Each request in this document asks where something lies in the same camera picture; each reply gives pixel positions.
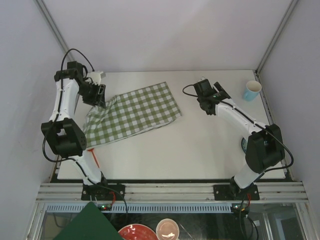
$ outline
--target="white table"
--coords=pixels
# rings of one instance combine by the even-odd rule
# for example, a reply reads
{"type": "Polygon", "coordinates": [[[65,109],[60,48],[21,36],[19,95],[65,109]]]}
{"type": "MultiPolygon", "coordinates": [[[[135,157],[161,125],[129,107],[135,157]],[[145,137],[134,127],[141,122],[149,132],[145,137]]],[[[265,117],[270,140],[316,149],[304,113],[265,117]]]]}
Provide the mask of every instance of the white table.
{"type": "MultiPolygon", "coordinates": [[[[184,86],[196,83],[202,76],[211,85],[218,81],[240,108],[258,121],[268,123],[260,97],[252,102],[242,99],[246,82],[255,80],[251,70],[107,73],[101,82],[106,85],[106,100],[166,81],[182,112],[182,117],[167,126],[96,147],[94,152],[107,179],[229,179],[241,170],[245,154],[240,133],[225,120],[206,115],[195,97],[182,93],[184,86]]],[[[194,93],[193,87],[186,91],[194,93]]],[[[80,127],[90,108],[79,99],[74,120],[80,127]]],[[[284,177],[283,170],[263,176],[264,179],[284,177]]],[[[80,179],[80,175],[65,161],[58,179],[80,179]]]]}

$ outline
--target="glass panel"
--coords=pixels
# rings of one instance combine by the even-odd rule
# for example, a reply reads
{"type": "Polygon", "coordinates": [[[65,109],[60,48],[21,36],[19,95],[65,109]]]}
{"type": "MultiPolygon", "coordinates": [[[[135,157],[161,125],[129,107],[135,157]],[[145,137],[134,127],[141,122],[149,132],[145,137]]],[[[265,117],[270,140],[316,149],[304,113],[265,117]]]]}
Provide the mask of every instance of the glass panel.
{"type": "MultiPolygon", "coordinates": [[[[77,213],[46,213],[40,240],[53,240],[77,213]]],[[[130,213],[127,224],[125,215],[105,213],[118,231],[127,224],[142,224],[156,230],[163,219],[173,219],[180,228],[179,240],[242,240],[240,221],[233,213],[130,213]]],[[[251,204],[249,217],[254,221],[260,240],[303,240],[303,234],[292,204],[251,204]]],[[[242,229],[247,239],[257,239],[251,222],[242,219],[242,229]]]]}

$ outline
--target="dish towel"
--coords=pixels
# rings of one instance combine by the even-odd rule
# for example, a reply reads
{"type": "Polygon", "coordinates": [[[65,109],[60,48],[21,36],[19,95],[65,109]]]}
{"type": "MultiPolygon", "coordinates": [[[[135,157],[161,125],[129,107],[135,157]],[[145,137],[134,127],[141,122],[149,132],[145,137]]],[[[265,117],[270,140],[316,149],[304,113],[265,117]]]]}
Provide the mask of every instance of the dish towel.
{"type": "Polygon", "coordinates": [[[85,118],[87,148],[110,144],[172,123],[181,111],[166,82],[116,95],[85,118]]]}

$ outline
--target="cup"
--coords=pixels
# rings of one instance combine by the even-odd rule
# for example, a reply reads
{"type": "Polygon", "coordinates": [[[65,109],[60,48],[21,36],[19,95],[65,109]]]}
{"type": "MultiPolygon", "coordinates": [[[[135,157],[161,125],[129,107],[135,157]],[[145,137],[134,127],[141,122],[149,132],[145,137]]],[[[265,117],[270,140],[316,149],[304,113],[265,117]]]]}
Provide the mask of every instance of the cup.
{"type": "Polygon", "coordinates": [[[180,230],[175,221],[166,218],[158,223],[155,233],[159,240],[179,240],[180,230]]]}
{"type": "Polygon", "coordinates": [[[259,95],[261,89],[262,86],[259,82],[254,80],[248,81],[244,90],[243,99],[248,102],[252,101],[259,95]]]}

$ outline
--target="blue cup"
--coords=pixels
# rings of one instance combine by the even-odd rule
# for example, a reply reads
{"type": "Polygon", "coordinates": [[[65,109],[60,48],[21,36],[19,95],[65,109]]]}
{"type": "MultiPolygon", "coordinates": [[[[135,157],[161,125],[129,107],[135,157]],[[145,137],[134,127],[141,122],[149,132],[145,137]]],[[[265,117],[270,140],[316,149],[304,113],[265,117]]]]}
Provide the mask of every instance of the blue cup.
{"type": "Polygon", "coordinates": [[[257,81],[248,81],[243,94],[243,99],[250,102],[259,95],[262,86],[257,81]]]}

